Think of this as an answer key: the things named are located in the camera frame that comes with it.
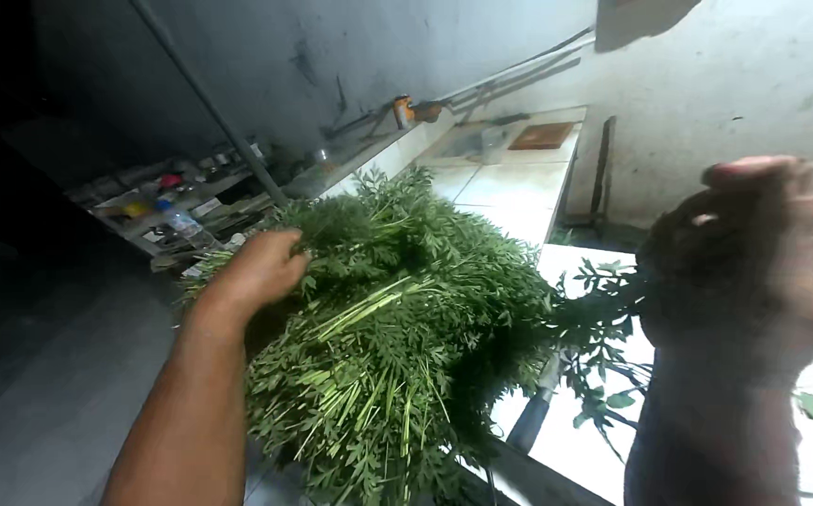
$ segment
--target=red object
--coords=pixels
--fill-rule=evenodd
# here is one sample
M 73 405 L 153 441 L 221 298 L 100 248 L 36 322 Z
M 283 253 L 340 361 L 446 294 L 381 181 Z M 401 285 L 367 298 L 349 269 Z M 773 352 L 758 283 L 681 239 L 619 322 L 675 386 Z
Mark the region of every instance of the red object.
M 163 174 L 160 178 L 160 188 L 172 188 L 181 184 L 181 176 L 177 174 Z

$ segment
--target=white tiled counter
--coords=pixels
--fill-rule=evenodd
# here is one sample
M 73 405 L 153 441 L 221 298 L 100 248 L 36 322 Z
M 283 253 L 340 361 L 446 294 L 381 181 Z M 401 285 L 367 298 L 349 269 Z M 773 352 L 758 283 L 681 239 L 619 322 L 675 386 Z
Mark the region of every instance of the white tiled counter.
M 428 167 L 435 192 L 453 201 L 457 210 L 478 213 L 508 237 L 539 247 L 547 241 L 565 189 L 569 168 L 581 134 L 585 108 L 576 107 L 532 114 L 529 119 L 499 127 L 504 139 L 486 155 L 497 163 L 484 165 L 476 151 L 460 156 L 454 146 L 477 142 L 490 123 L 460 125 L 416 158 L 416 165 Z M 522 131 L 535 124 L 576 122 L 559 149 L 510 151 Z

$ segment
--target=leafy green herb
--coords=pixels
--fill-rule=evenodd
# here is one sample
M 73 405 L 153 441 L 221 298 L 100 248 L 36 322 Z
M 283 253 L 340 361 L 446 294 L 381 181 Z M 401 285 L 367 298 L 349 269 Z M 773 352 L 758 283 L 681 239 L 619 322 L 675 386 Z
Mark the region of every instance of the leafy green herb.
M 247 412 L 267 452 L 305 463 L 314 493 L 364 504 L 419 490 L 453 497 L 455 456 L 487 460 L 493 404 L 516 388 L 532 394 L 557 352 L 584 402 L 575 425 L 591 418 L 605 438 L 603 387 L 586 378 L 625 365 L 608 344 L 631 331 L 622 266 L 585 260 L 592 293 L 569 300 L 562 280 L 551 287 L 537 273 L 535 250 L 433 196 L 423 169 L 363 178 L 355 196 L 292 202 L 272 226 L 300 228 L 313 261 L 298 310 L 248 365 Z M 208 254 L 188 295 L 230 258 Z

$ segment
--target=plastic container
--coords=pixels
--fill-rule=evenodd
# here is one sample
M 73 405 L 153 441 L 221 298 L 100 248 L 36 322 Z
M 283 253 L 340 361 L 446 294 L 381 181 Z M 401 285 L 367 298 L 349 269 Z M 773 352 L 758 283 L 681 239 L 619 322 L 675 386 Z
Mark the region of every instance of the plastic container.
M 191 246 L 197 249 L 222 249 L 222 243 L 205 231 L 203 225 L 197 223 L 187 211 L 172 207 L 170 201 L 164 200 L 156 201 L 156 209 L 163 213 L 166 223 L 187 239 Z

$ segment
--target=orange object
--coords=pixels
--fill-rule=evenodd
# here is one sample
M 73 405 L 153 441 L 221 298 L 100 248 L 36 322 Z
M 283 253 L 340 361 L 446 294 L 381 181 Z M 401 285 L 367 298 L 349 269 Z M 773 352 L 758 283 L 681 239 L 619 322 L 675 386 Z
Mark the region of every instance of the orange object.
M 409 95 L 394 98 L 394 118 L 400 130 L 411 128 L 412 122 L 415 121 L 415 112 L 409 106 L 411 103 L 412 98 Z

